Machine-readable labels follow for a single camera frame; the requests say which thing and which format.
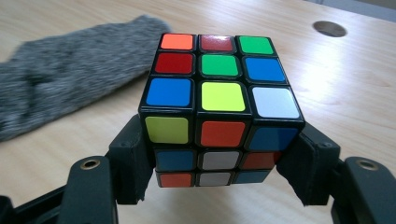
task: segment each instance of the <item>cube front face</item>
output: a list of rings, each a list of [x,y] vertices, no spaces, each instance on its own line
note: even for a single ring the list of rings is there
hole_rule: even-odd
[[[139,116],[162,188],[261,183],[304,127],[263,36],[163,34]]]

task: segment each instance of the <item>red square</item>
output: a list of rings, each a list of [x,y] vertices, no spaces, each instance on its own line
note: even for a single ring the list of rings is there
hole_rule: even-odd
[[[205,121],[202,124],[201,145],[204,147],[239,147],[245,123],[241,121]]]
[[[231,51],[233,44],[226,35],[201,35],[201,48],[214,51]]]
[[[160,174],[160,187],[183,188],[191,187],[191,174]]]
[[[248,153],[242,159],[241,168],[251,169],[272,169],[281,156],[280,152],[254,152]]]
[[[192,54],[160,53],[155,64],[155,72],[168,74],[190,74],[192,72]]]

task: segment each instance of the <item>cube top face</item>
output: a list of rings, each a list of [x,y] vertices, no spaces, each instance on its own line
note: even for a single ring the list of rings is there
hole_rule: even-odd
[[[163,34],[160,49],[194,50],[195,35]]]
[[[156,77],[148,84],[146,104],[181,107],[191,105],[192,86],[190,79]]]
[[[233,36],[229,35],[199,35],[201,52],[235,53]]]
[[[263,119],[299,119],[302,115],[289,88],[252,87],[257,115]]]
[[[200,57],[200,69],[206,78],[237,79],[242,75],[239,61],[233,55],[204,54]]]
[[[163,34],[138,111],[162,188],[260,183],[304,127],[265,36]]]
[[[240,35],[238,44],[242,54],[276,56],[276,51],[268,37]]]
[[[203,82],[201,90],[203,110],[242,112],[247,109],[239,83]]]

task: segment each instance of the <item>gray fabric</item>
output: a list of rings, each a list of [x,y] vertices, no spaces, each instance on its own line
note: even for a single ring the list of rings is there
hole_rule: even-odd
[[[0,63],[0,141],[29,132],[148,71],[168,25],[141,16],[20,46]]]

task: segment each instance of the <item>rubik's cube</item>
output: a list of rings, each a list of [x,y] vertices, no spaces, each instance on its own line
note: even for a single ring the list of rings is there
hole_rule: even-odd
[[[270,38],[163,34],[139,106],[163,188],[261,183],[304,117]]]

